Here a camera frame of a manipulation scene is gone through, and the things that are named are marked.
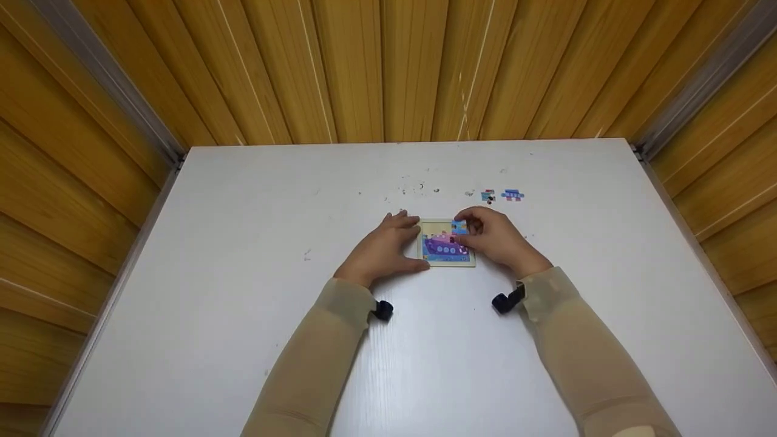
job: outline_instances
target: wooden wall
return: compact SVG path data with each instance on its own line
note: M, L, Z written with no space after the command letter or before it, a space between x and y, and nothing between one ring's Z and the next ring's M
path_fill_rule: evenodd
M651 165L777 360L777 37Z
M34 435L169 170L28 2L0 23L0 435Z
M633 141L754 3L72 1L186 149ZM0 0L0 21L1 435L44 419L168 169L28 2ZM707 125L731 127L713 135L700 115L674 141L685 146L664 153L691 165L656 164L762 336L775 317L763 310L775 307L775 244L763 234L777 208L769 161L752 158L772 132L756 120L775 76L764 68L737 79L761 88L722 93L706 110ZM728 121L730 108L751 115ZM724 156L737 166L713 165ZM725 180L742 168L734 193Z
M187 145L637 139L754 0L73 0Z

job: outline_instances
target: sleeve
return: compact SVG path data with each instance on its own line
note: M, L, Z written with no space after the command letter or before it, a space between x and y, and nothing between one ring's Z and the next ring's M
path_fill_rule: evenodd
M585 437L680 435L629 353L560 267L521 281L540 359Z
M375 309L366 288L330 279L264 383L242 436L324 436Z

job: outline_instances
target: metal frame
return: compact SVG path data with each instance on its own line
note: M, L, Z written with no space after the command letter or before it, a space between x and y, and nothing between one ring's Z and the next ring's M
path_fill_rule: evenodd
M636 143L650 161L777 30L777 2L759 0Z
M27 0L49 23L170 166L186 151L71 0Z
M92 354L92 350L97 345L97 341L99 340L99 337L103 333L103 329L106 326L106 321L108 321L110 318L110 314L113 312L113 308L116 306L119 298L121 297L121 292L124 290L124 286L127 284L127 280L132 273L132 269L134 268L135 263L138 261L138 258L143 251L143 246L145 246L145 243L148 240L148 236L151 235L154 224L159 217L159 213L162 211L162 206L165 204L167 197L170 195L170 191L176 182L179 171L180 166L173 169L167 176L167 180L162 186L162 189L159 191L159 196L157 196L151 211L148 213L148 217L146 217L146 220L143 223L140 232L138 233L138 237L135 238L135 241L132 243L130 252L127 254L127 258L121 265L121 269L119 270L119 274L116 276L116 280L113 282L110 291L108 291L108 296L103 303L103 308L100 309L99 314L95 319L95 323L92 325L92 329L89 330L89 336L86 338L84 345L81 347L81 351L78 353L78 359L70 369L68 378L65 380L62 388L60 388L56 402L54 402L54 405L49 410L40 435L54 435L54 432L57 429L57 425L59 424L62 414L64 413L64 409L68 406L68 402L71 399L75 386L81 377L81 373L86 367L86 364L89 362L89 356Z

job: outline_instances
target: finger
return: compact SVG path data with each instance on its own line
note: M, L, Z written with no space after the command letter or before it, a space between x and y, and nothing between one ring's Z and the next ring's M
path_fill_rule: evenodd
M456 243L462 246L467 246L470 249L480 251L480 237L474 235L457 235L455 237Z
M418 236L418 233L421 232L421 228L420 226L413 226L412 228L400 229L399 232L399 235L402 237L402 242L407 243Z
M466 220L466 219L483 220L483 217L487 216L492 211L493 211L492 209L486 208L483 206L471 206L469 208L464 208L461 211L459 211L458 214L453 219L456 221Z
M421 218L417 215L410 215L408 217L401 217L394 221L394 226L398 228L409 228L415 225Z
M429 270L429 263L425 260L416 258L402 257L397 266L398 272L413 273L416 271Z

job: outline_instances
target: wooden ceiling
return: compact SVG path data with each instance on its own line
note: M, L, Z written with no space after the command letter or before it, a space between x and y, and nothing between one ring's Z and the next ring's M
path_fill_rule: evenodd
M635 140L752 1L74 3L188 148Z

